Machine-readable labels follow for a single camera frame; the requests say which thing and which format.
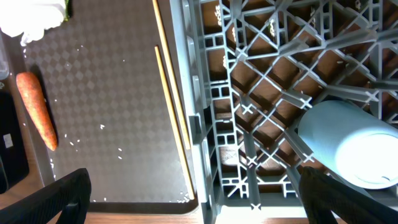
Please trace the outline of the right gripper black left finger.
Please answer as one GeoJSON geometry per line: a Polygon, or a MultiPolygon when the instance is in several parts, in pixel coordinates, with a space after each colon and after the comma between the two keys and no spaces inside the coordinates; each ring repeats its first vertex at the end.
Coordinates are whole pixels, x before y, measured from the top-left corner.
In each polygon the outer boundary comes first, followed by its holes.
{"type": "Polygon", "coordinates": [[[91,180],[80,168],[1,210],[1,223],[84,223],[90,206],[91,180]]]}

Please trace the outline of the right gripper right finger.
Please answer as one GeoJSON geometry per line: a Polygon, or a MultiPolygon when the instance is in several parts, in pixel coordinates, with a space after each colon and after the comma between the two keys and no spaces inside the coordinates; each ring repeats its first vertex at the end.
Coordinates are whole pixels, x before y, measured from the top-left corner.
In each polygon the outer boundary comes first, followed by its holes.
{"type": "Polygon", "coordinates": [[[299,193],[310,223],[397,223],[397,211],[338,182],[312,167],[304,167],[299,193]]]}

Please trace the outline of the light blue cup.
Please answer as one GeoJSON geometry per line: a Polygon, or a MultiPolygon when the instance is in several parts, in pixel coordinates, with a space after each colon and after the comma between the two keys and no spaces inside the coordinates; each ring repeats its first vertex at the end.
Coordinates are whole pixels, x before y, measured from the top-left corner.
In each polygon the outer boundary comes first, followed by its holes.
{"type": "Polygon", "coordinates": [[[397,128],[341,100],[323,101],[299,122],[314,158],[365,189],[397,184],[397,128]]]}

